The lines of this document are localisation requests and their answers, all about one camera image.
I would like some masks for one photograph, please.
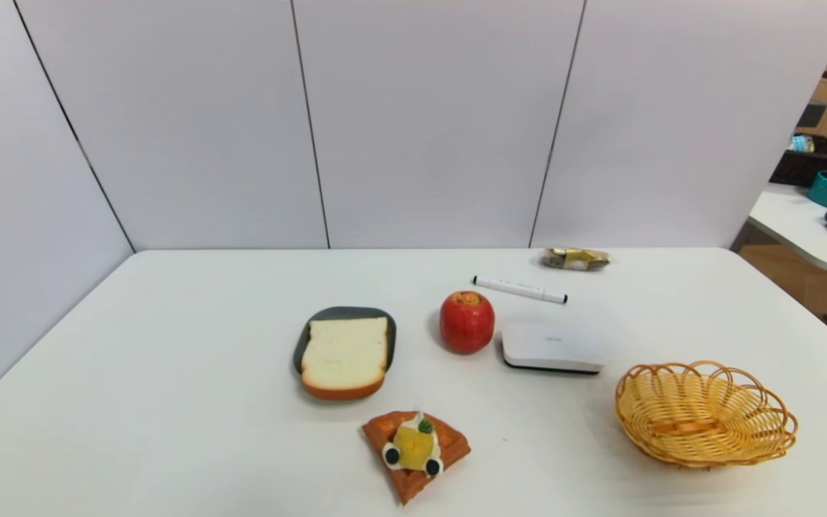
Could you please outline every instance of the white wall panel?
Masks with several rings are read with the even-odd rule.
[[[827,1],[589,0],[533,246],[728,246],[827,63]]]
[[[14,5],[0,0],[0,376],[129,255]]]
[[[19,0],[135,248],[324,248],[289,0]]]
[[[296,0],[331,245],[528,245],[582,6]]]

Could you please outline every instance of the white marker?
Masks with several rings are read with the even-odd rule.
[[[531,285],[513,284],[511,281],[503,281],[502,279],[489,279],[475,276],[472,279],[472,284],[495,289],[496,291],[521,294],[523,297],[555,302],[555,304],[566,304],[567,302],[567,295],[562,294],[562,292],[546,291],[538,287],[532,287]]]

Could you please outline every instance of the wooden floor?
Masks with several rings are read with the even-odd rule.
[[[827,271],[804,261],[782,245],[745,246],[739,252],[758,271],[811,313],[827,313]]]

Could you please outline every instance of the red apple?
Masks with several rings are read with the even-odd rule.
[[[457,353],[476,353],[493,337],[493,306],[479,292],[453,292],[439,311],[439,333]]]

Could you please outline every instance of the dark basket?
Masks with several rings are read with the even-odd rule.
[[[784,151],[784,157],[771,174],[771,183],[784,183],[798,187],[811,187],[816,174],[827,170],[827,138],[817,134],[810,135],[815,144],[815,153],[798,153]]]

